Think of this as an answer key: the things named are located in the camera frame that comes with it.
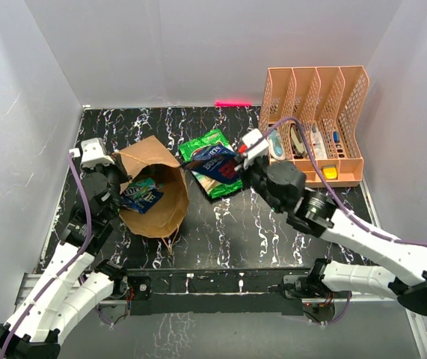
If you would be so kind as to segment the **green Chuba cassava chips bag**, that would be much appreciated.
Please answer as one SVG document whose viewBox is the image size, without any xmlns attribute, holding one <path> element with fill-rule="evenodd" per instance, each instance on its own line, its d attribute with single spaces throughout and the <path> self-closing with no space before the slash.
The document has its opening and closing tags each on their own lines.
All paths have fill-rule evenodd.
<svg viewBox="0 0 427 359">
<path fill-rule="evenodd" d="M 211 199 L 224 197 L 242 188 L 235 171 L 237 153 L 220 129 L 179 146 L 185 160 L 182 167 L 191 171 Z"/>
</svg>

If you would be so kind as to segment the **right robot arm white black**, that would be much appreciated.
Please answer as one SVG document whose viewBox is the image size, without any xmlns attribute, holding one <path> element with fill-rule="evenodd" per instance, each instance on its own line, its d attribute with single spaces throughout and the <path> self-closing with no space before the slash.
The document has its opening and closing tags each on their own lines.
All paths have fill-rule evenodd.
<svg viewBox="0 0 427 359">
<path fill-rule="evenodd" d="M 285 296 L 321 298 L 337 292 L 361 292 L 397 300 L 427 316 L 427 248 L 408 244 L 341 210 L 332 197 L 306 187 L 306 176 L 293 163 L 270 163 L 264 156 L 249 161 L 237 156 L 234 168 L 294 229 L 349 248 L 371 260 L 370 266 L 318 258 L 307 276 L 284 278 Z"/>
</svg>

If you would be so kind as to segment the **dark blue snack bag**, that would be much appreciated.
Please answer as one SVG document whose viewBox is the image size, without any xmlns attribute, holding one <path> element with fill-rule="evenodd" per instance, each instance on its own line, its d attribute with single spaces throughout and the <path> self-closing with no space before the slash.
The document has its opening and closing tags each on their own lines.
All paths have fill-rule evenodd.
<svg viewBox="0 0 427 359">
<path fill-rule="evenodd" d="M 212 144 L 195 151 L 181 167 L 223 184 L 233 184 L 240 179 L 240 175 L 233 173 L 236 157 L 237 153 L 223 144 Z"/>
</svg>

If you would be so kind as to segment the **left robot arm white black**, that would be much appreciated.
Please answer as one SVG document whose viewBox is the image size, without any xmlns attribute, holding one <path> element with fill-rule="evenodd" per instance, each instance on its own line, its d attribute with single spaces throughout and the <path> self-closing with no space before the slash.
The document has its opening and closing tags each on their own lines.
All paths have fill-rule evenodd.
<svg viewBox="0 0 427 359">
<path fill-rule="evenodd" d="M 80 177 L 69 163 L 79 201 L 50 263 L 27 298 L 0 323 L 0 358 L 57 358 L 61 345 L 89 312 L 107 297 L 121 298 L 128 289 L 123 267 L 101 262 L 79 284 L 111 235 L 120 213 L 120 186 L 129 177 L 117 156 L 100 156 Z"/>
</svg>

